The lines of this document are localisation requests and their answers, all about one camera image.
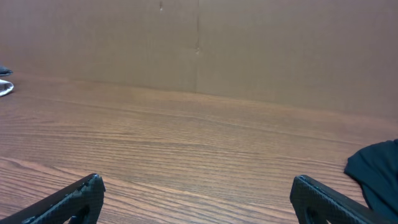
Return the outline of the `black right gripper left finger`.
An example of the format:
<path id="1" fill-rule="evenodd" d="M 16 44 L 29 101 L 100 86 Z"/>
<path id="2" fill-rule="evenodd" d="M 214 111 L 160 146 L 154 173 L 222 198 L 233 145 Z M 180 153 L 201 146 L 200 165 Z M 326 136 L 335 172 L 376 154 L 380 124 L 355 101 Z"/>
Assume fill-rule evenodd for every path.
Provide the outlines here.
<path id="1" fill-rule="evenodd" d="M 1 224 L 96 224 L 106 189 L 90 174 L 37 203 L 1 220 Z"/>

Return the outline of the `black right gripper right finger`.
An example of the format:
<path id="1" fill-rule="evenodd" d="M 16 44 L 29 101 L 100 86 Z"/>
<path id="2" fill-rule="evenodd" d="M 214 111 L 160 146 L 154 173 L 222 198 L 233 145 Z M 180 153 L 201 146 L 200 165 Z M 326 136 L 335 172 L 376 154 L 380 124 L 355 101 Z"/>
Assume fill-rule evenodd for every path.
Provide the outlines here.
<path id="1" fill-rule="evenodd" d="M 290 202 L 300 224 L 395 224 L 307 175 L 294 177 Z"/>

